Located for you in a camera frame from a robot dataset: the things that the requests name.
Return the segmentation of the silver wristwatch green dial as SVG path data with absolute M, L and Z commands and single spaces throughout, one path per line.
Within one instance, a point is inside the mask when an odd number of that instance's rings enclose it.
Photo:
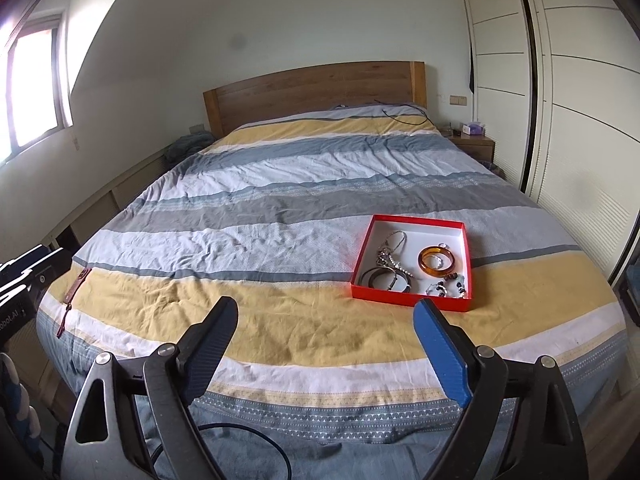
M 413 278 L 413 274 L 405 269 L 394 258 L 392 250 L 387 246 L 378 248 L 378 252 L 376 253 L 376 264 L 380 268 L 391 270 L 392 272 L 401 275 L 406 280 L 410 280 L 410 278 Z

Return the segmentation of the red jewelry tray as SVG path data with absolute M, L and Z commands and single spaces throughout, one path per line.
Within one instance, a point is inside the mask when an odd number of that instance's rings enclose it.
M 365 270 L 378 266 L 376 253 L 390 232 L 403 230 L 407 241 L 394 258 L 413 274 L 411 292 L 383 292 L 360 286 L 358 278 Z M 443 278 L 433 278 L 418 265 L 420 251 L 446 244 L 456 257 L 456 267 Z M 421 299 L 431 299 L 440 310 L 466 312 L 471 309 L 473 280 L 471 258 L 465 225 L 460 221 L 376 214 L 372 217 L 362 242 L 350 280 L 352 296 L 367 301 L 411 307 Z

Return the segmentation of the window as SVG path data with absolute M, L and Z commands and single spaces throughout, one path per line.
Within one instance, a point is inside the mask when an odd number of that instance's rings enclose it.
M 1 59 L 1 161 L 73 125 L 61 14 L 25 24 Z

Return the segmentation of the dark blue folded blanket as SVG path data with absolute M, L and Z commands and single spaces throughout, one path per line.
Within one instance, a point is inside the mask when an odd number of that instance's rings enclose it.
M 189 156 L 207 148 L 217 140 L 216 136 L 209 131 L 198 131 L 180 136 L 172 142 L 164 153 L 164 159 L 168 166 L 176 166 Z

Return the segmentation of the dark bangle in tray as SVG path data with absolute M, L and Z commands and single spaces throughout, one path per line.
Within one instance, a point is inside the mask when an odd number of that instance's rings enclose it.
M 375 266 L 361 273 L 358 284 L 383 292 L 411 292 L 412 277 L 386 266 Z

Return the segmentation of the large silver bangle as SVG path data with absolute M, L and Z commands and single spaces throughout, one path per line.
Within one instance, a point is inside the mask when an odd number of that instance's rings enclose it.
M 382 247 L 386 252 L 390 254 L 397 254 L 402 251 L 407 241 L 407 233 L 403 230 L 396 230 L 394 232 L 390 232 L 386 236 Z

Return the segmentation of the wooden headboard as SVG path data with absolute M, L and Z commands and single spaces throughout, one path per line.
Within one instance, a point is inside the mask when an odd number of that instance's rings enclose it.
M 426 65 L 366 61 L 308 66 L 232 82 L 203 93 L 209 127 L 226 136 L 250 122 L 377 102 L 427 106 Z

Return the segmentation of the wooden nightstand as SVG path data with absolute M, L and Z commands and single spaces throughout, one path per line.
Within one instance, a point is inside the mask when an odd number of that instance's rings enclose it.
M 461 151 L 479 162 L 493 162 L 495 157 L 495 141 L 489 136 L 450 136 L 449 140 Z

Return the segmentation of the tissue box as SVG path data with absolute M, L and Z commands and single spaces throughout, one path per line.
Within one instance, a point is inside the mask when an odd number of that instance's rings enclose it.
M 462 124 L 462 133 L 467 136 L 484 136 L 485 125 L 482 122 L 464 122 Z

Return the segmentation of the white sliding wardrobe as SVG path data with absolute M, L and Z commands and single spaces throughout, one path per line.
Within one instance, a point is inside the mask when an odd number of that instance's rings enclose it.
M 639 248 L 639 40 L 614 0 L 463 0 L 473 116 L 610 280 Z

